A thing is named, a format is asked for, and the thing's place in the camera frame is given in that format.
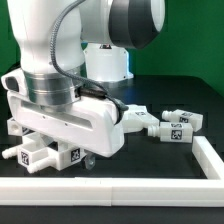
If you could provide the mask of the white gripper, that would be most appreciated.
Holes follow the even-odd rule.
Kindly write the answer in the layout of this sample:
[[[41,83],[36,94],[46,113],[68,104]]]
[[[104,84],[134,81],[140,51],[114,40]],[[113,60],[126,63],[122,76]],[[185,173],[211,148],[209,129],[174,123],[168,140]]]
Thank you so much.
[[[111,157],[124,144],[122,124],[116,123],[116,108],[109,100],[82,97],[56,112],[42,109],[13,91],[7,92],[7,99],[15,121],[30,130],[104,157]],[[93,153],[85,156],[85,168],[95,166]]]

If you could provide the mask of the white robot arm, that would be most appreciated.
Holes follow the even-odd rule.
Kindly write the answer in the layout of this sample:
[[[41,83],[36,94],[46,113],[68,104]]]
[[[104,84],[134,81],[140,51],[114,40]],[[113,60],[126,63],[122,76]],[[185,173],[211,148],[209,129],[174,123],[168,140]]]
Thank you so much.
[[[7,0],[21,52],[2,84],[12,113],[8,131],[22,144],[3,151],[31,173],[110,157],[124,136],[154,123],[146,108],[125,105],[104,85],[128,75],[127,49],[161,31],[164,0]]]

